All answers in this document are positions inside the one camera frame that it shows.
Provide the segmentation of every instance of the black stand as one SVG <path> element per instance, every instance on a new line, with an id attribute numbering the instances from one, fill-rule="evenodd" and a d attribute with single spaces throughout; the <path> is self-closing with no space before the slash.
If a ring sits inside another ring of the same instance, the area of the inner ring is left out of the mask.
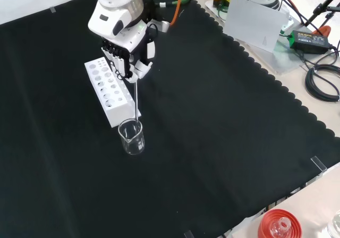
<path id="1" fill-rule="evenodd" d="M 327 11 L 331 11 L 330 13 L 328 13 L 326 15 L 326 20 L 324 21 L 324 23 L 321 26 L 324 26 L 328 20 L 330 20 L 333 16 L 335 12 L 340 12 L 340 3 L 336 6 L 336 7 L 329 7 L 329 4 L 332 2 L 333 0 L 326 0 L 323 4 L 319 4 L 315 10 L 313 11 L 313 15 L 310 17 L 309 21 L 307 21 L 305 23 L 305 26 L 308 26 L 318 15 L 320 15 L 322 12 L 327 12 Z"/>

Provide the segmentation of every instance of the power adapter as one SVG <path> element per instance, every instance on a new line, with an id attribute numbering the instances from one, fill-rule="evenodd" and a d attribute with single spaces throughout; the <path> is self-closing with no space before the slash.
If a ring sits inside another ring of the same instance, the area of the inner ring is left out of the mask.
<path id="1" fill-rule="evenodd" d="M 324 54 L 332 48 L 327 37 L 309 32 L 292 31 L 288 37 L 290 48 L 305 54 Z"/>

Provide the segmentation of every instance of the black tablecloth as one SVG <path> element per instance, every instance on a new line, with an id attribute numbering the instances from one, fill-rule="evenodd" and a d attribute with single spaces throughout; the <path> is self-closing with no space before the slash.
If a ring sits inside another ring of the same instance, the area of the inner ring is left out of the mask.
<path id="1" fill-rule="evenodd" d="M 339 162 L 334 133 L 195 1 L 157 39 L 146 149 L 128 156 L 83 65 L 103 56 L 95 4 L 0 26 L 1 236 L 215 238 L 317 175 L 311 157 Z"/>

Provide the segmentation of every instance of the clear glass jar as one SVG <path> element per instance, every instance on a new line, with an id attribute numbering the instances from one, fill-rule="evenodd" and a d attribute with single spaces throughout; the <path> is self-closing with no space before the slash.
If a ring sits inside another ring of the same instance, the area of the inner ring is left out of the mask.
<path id="1" fill-rule="evenodd" d="M 274 238 L 289 238 L 292 234 L 292 223 L 289 218 L 280 218 L 270 225 L 270 233 Z"/>
<path id="2" fill-rule="evenodd" d="M 340 210 L 327 225 L 327 231 L 331 238 L 340 238 Z"/>

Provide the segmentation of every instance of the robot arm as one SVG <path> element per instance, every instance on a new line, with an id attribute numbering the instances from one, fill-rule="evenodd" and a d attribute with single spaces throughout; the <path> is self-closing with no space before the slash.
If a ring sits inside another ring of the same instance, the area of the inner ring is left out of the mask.
<path id="1" fill-rule="evenodd" d="M 148 61 L 155 55 L 146 12 L 143 0 L 98 0 L 88 23 L 92 32 L 105 39 L 102 50 L 113 69 L 130 83 L 145 76 L 152 66 Z"/>

